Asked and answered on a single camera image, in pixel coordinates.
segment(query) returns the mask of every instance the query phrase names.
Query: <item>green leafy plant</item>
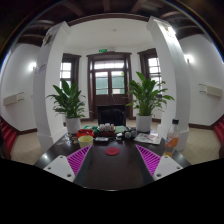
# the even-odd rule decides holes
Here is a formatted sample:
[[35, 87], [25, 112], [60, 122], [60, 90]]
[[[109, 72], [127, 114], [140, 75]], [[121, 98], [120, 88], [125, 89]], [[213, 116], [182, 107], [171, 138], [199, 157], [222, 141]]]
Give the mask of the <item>green leafy plant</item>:
[[166, 90], [168, 89], [153, 91], [155, 86], [166, 84], [165, 81], [159, 83], [155, 80], [151, 80], [151, 78], [145, 79], [144, 75], [140, 72], [136, 73], [142, 81], [142, 84], [135, 82], [134, 80], [131, 80], [129, 82], [128, 85], [131, 91], [127, 92], [127, 94], [133, 94], [136, 97], [136, 100], [133, 100], [131, 103], [126, 104], [126, 106], [134, 105], [134, 109], [139, 110], [139, 116], [155, 116], [153, 114], [153, 110], [155, 108], [163, 109], [162, 103], [167, 104], [166, 100], [174, 100], [174, 98], [169, 95], [160, 95], [160, 97], [158, 97], [159, 93], [166, 92]]
[[62, 80], [62, 89], [58, 86], [53, 85], [55, 90], [59, 95], [49, 95], [55, 99], [54, 104], [57, 104], [53, 107], [55, 112], [58, 114], [64, 114], [66, 118], [80, 118], [85, 117], [82, 112], [84, 112], [83, 106], [85, 103], [80, 100], [80, 96], [85, 97], [81, 94], [81, 90], [78, 91], [77, 83], [73, 83], [71, 88], [69, 88], [68, 83], [65, 80]]

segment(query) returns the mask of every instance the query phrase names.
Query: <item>doorway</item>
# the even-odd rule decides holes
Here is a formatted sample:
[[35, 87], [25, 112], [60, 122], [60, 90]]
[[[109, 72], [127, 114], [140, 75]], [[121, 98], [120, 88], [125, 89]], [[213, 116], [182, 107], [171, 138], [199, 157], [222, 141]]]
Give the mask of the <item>doorway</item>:
[[[98, 118], [98, 106], [126, 105], [132, 101], [127, 95], [131, 80], [130, 53], [97, 54], [89, 57], [88, 66], [91, 120]], [[133, 116], [132, 110], [132, 107], [126, 107], [126, 117]]]

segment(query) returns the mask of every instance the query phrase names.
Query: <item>wall light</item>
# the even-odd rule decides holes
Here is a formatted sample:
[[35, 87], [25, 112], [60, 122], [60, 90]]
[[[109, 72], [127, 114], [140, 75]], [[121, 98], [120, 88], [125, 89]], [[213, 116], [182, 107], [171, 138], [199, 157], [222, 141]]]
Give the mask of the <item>wall light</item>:
[[37, 66], [36, 62], [31, 62], [31, 63], [29, 64], [29, 70], [30, 70], [30, 71], [34, 71], [34, 69], [36, 68], [36, 66]]
[[194, 58], [189, 54], [185, 54], [184, 58], [185, 58], [186, 62], [188, 62], [188, 63], [194, 61]]
[[165, 27], [167, 34], [170, 37], [175, 37], [176, 32], [174, 31], [174, 29], [171, 26]]

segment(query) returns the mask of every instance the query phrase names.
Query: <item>exit sign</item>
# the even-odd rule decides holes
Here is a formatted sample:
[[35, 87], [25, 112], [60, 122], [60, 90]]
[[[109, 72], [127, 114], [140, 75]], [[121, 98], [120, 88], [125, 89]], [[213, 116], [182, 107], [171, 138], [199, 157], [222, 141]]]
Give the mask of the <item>exit sign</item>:
[[101, 49], [99, 52], [107, 52], [107, 49]]

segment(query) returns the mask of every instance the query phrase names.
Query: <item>white planter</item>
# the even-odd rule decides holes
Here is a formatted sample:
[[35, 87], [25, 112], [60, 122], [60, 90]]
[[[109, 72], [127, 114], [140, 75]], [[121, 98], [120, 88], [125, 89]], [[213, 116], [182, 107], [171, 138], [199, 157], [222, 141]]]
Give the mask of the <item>white planter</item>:
[[80, 118], [65, 118], [65, 122], [68, 133], [70, 134], [76, 134], [76, 132], [81, 129]]
[[152, 116], [136, 115], [136, 129], [141, 132], [148, 132], [151, 129]]

